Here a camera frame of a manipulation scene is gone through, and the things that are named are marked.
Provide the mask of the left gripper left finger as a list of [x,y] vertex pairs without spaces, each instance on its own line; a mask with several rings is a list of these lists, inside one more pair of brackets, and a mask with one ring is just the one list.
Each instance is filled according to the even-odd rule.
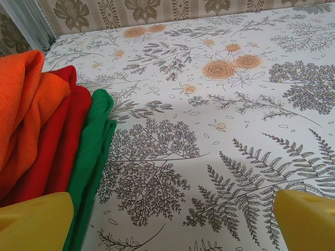
[[1,208],[1,250],[63,250],[74,207],[56,192]]

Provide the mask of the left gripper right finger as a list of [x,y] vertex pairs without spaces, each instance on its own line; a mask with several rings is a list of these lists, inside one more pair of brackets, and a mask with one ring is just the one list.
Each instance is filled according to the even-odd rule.
[[334,251],[334,199],[283,189],[274,214],[288,250]]

